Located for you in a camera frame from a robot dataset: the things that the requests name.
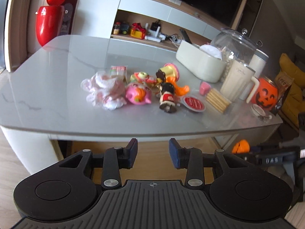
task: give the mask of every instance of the white canister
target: white canister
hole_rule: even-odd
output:
[[[262,73],[266,62],[268,61],[268,55],[264,52],[262,52],[261,50],[256,50],[250,63],[249,63],[249,67],[251,69],[253,69],[255,71],[254,77],[259,78],[260,74]],[[249,83],[247,85],[247,87],[245,88],[245,90],[242,92],[242,94],[240,95],[240,99],[241,100],[246,100],[246,98],[248,97],[248,95],[250,94],[251,90],[253,88],[253,83]]]
[[[254,88],[247,98],[250,102],[254,93],[260,86],[260,82],[254,77],[255,71],[246,64],[234,60],[232,67],[220,89],[220,93],[230,101],[235,101],[243,92],[250,81],[254,82]]]
[[[209,83],[216,83],[222,75],[226,62],[204,52],[183,40],[176,53],[176,59],[196,77]]]

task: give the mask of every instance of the pink cube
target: pink cube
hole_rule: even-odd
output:
[[[199,93],[201,95],[206,95],[209,92],[210,88],[211,88],[211,86],[208,83],[201,82],[200,87],[199,87]]]

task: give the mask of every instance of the jar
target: jar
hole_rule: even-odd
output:
[[[121,23],[117,22],[114,24],[113,34],[118,35],[120,33]]]
[[[251,102],[257,104],[262,109],[270,111],[278,101],[277,86],[265,76],[262,76],[258,80],[260,81],[260,86],[251,99]]]
[[[212,40],[211,45],[221,51],[222,60],[227,64],[220,79],[221,82],[225,81],[235,59],[247,65],[250,63],[259,44],[255,44],[250,40],[246,36],[247,32],[246,29],[239,33],[233,29],[226,28]]]

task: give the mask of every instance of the table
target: table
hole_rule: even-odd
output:
[[[225,114],[207,102],[203,113],[181,107],[167,114],[159,109],[157,98],[150,105],[106,111],[87,103],[88,93],[80,88],[82,80],[112,65],[127,65],[128,75],[154,75],[165,63],[178,67],[179,86],[189,85],[191,94],[205,102],[199,95],[201,81],[176,60],[175,52],[116,39],[59,36],[23,63],[0,90],[0,126],[33,174],[62,159],[56,140],[150,142],[230,135],[231,144],[238,135],[249,140],[257,135],[255,140],[262,142],[282,123],[279,116],[259,121],[241,100]]]

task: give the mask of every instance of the lid knob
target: lid knob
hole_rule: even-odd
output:
[[[243,30],[242,30],[242,34],[243,35],[246,35],[248,33],[248,30],[246,29],[246,28],[244,28]]]

